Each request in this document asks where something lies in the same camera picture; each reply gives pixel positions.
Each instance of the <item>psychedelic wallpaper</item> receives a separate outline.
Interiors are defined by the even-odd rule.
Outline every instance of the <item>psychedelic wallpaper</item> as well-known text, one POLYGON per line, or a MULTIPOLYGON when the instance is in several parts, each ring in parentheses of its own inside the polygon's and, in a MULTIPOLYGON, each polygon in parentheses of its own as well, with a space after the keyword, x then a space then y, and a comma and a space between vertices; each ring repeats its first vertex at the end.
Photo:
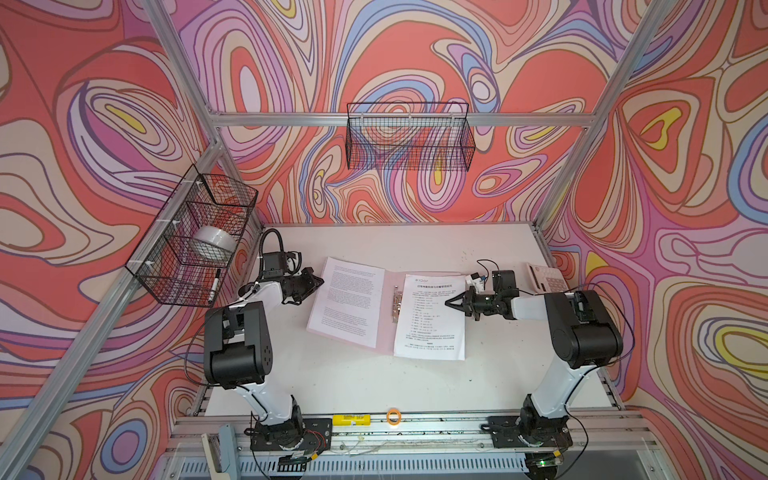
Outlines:
POLYGON ((546 230, 633 325, 611 372, 681 478, 768 478, 766 78, 768 3, 679 2, 546 230))
MULTIPOLYGON (((580 113, 644 11, 642 1, 190 0, 171 17, 214 111, 459 99, 474 112, 580 113)), ((465 222, 533 220, 578 129, 477 127, 469 172, 421 173, 348 171, 343 127, 221 133, 266 222, 465 222)))
MULTIPOLYGON (((139 3, 0 2, 0 441, 207 146, 139 3)), ((25 478, 145 478, 197 314, 137 293, 25 478)))

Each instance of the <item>metal bar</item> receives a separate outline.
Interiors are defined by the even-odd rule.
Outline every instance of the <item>metal bar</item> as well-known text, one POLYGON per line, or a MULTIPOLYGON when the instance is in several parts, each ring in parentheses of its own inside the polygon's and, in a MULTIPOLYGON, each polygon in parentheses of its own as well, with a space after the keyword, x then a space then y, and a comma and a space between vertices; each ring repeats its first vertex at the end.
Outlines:
POLYGON ((557 268, 557 262, 554 261, 552 252, 549 250, 549 245, 547 245, 547 242, 544 240, 544 234, 541 233, 541 228, 536 227, 535 225, 531 225, 531 232, 533 233, 533 237, 536 239, 538 249, 541 250, 541 255, 543 255, 544 260, 547 261, 547 266, 551 268, 557 268))
POLYGON ((597 107, 594 109, 594 121, 586 134, 574 146, 574 150, 568 156, 566 164, 560 170, 554 182, 552 182, 552 186, 549 188, 549 192, 547 192, 547 197, 536 214, 534 220, 536 225, 540 225, 543 221, 547 220, 559 206, 560 199, 571 186, 574 175, 584 163, 592 144, 600 134, 603 123, 608 120, 608 115, 615 106, 621 91, 629 81, 637 64, 642 59, 643 54, 648 49, 659 25, 661 25, 667 13, 676 3, 677 0, 653 0, 648 6, 648 10, 646 10, 645 15, 640 20, 640 24, 637 26, 637 30, 629 41, 627 50, 624 51, 624 56, 619 60, 616 70, 614 70, 614 73, 605 85, 597 107))
MULTIPOLYGON (((383 414, 371 415, 371 425, 334 427, 331 450, 327 455, 378 453, 446 453, 482 452, 493 449, 490 435, 480 430, 490 415, 517 415, 510 412, 409 413, 393 429, 383 414)), ((637 450, 661 448, 640 412, 617 410, 575 410, 574 414, 589 431, 590 450, 637 450)), ((239 416, 209 416, 179 418, 167 444, 168 451, 187 449, 202 433, 215 433, 222 423, 235 428, 239 445, 246 448, 248 438, 243 430, 250 419, 239 416)), ((586 442, 581 425, 571 419, 568 423, 575 448, 586 442)), ((504 449, 516 452, 551 451, 551 447, 504 449)))
POLYGON ((203 407, 203 401, 205 400, 206 390, 208 390, 208 387, 203 385, 197 388, 197 394, 194 396, 192 406, 187 409, 188 417, 197 416, 197 414, 200 413, 200 409, 203 407))
POLYGON ((638 449, 637 456, 649 480, 680 480, 674 468, 670 468, 663 449, 638 449))
POLYGON ((608 389, 611 391, 611 396, 614 397, 616 407, 620 410, 626 410, 627 407, 624 406, 624 401, 621 400, 621 395, 616 390, 616 385, 614 384, 613 380, 611 380, 611 375, 608 374, 608 370, 605 367, 601 367, 598 370, 598 375, 601 379, 603 379, 605 385, 607 385, 608 389))
MULTIPOLYGON (((168 10, 165 9, 161 0, 144 0, 144 10, 147 13, 149 22, 152 24, 152 28, 157 33, 160 45, 162 45, 166 55, 168 55, 168 61, 175 77, 181 83, 182 90, 192 102, 192 109, 197 116, 197 120, 206 131, 208 140, 212 143, 223 144, 217 126, 211 121, 210 105, 203 94, 203 89, 200 88, 187 54, 184 53, 184 46, 181 44, 181 39, 176 33, 176 27, 174 27, 174 23, 170 19, 168 10)), ((237 165, 228 148, 224 149, 222 157, 224 161, 221 167, 224 172, 232 178, 242 179, 240 170, 237 169, 237 165)))
MULTIPOLYGON (((200 172, 210 171, 219 154, 220 144, 209 145, 198 159, 197 169, 200 172)), ((194 169, 187 172, 187 177, 181 181, 156 220, 172 218, 187 196, 193 184, 192 180, 196 176, 197 172, 194 169)), ((160 238, 164 228, 164 222, 153 222, 141 245, 131 256, 131 260, 144 259, 152 245, 160 238)), ((121 269, 118 278, 112 283, 83 329, 74 338, 67 352, 56 364, 56 368, 5 438, 5 442, 0 447, 0 478, 12 480, 23 476, 27 465, 42 445, 45 436, 53 428, 62 409, 91 367, 91 363, 106 342, 112 328, 123 315, 138 287, 139 282, 134 276, 127 269, 121 269)))
MULTIPOLYGON (((376 114, 376 117, 435 117, 435 114, 376 114)), ((344 127, 344 113, 212 113, 217 127, 344 127)), ((593 114, 467 114, 473 127, 588 127, 593 114)))

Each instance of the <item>white table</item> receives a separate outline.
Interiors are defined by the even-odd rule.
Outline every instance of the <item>white table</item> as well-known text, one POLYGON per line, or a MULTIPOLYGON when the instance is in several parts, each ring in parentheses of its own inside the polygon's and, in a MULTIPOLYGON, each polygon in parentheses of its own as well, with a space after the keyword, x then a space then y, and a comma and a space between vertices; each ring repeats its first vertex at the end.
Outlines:
MULTIPOLYGON (((392 271, 485 271, 477 259, 515 271, 531 290, 522 265, 545 265, 527 224, 280 227, 286 250, 303 255, 303 266, 320 275, 327 257, 392 271)), ((274 235, 264 251, 277 250, 274 235)), ((301 306, 267 314, 274 351, 269 382, 296 397, 302 413, 478 412, 519 409, 554 357, 548 326, 501 316, 467 319, 466 361, 396 358, 306 331, 314 296, 301 306)), ((572 405, 610 408, 598 378, 589 375, 572 405)), ((234 391, 215 388, 205 415, 248 415, 234 391)))

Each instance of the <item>pink folder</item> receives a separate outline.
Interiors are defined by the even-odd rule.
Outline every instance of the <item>pink folder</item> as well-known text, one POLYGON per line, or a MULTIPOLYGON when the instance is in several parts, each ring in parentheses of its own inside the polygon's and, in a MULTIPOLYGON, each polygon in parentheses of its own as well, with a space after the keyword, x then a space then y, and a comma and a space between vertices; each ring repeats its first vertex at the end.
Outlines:
POLYGON ((334 339, 337 342, 346 343, 348 345, 358 346, 367 350, 374 350, 378 353, 385 355, 392 355, 395 352, 395 333, 397 332, 397 323, 392 321, 392 301, 395 298, 395 287, 402 292, 402 285, 406 281, 406 275, 422 275, 422 276, 457 276, 461 275, 458 272, 390 272, 386 270, 384 272, 384 286, 382 287, 382 305, 381 313, 379 314, 379 331, 376 334, 376 348, 372 349, 359 343, 350 342, 348 340, 340 339, 337 336, 329 335, 327 333, 318 332, 317 330, 307 327, 306 331, 315 333, 334 339))

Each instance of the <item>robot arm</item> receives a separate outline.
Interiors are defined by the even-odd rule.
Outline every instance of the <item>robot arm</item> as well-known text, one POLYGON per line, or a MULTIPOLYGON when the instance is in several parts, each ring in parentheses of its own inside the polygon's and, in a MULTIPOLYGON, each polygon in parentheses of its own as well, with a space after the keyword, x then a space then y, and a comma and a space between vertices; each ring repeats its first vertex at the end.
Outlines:
POLYGON ((512 270, 494 270, 492 279, 493 294, 476 293, 470 286, 445 305, 475 320, 499 314, 548 323, 556 355, 538 388, 525 398, 518 431, 524 442, 561 431, 568 420, 567 403, 584 376, 621 354, 621 334, 592 290, 520 297, 512 270))
POLYGON ((545 319, 549 324, 556 357, 531 395, 531 404, 541 417, 564 417, 566 402, 581 378, 621 354, 621 335, 592 290, 516 297, 511 304, 516 318, 545 319))
POLYGON ((259 255, 258 280, 243 286, 234 303, 205 314, 205 378, 224 389, 235 389, 245 398, 258 416, 256 430, 265 441, 292 448, 304 436, 303 420, 296 400, 267 381, 273 352, 266 315, 281 303, 300 305, 323 279, 314 276, 309 267, 299 273, 301 253, 285 252, 277 230, 264 232, 259 255), (263 252, 268 233, 277 235, 280 251, 263 252), (288 267, 288 259, 293 261, 292 267, 288 267))

